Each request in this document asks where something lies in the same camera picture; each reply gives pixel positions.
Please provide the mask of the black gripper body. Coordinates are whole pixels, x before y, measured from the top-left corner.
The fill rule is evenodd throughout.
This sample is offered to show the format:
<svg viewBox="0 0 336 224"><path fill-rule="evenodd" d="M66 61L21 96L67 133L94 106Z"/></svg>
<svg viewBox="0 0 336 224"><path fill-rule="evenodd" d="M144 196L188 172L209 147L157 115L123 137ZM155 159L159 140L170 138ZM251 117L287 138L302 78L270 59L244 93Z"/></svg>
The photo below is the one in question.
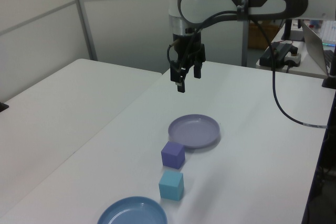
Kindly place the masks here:
<svg viewBox="0 0 336 224"><path fill-rule="evenodd" d="M174 45L177 60L173 60L172 63L175 68L189 68L194 64L203 64L204 45L201 43L201 39L201 33L187 36L173 34L173 41L177 40Z"/></svg>

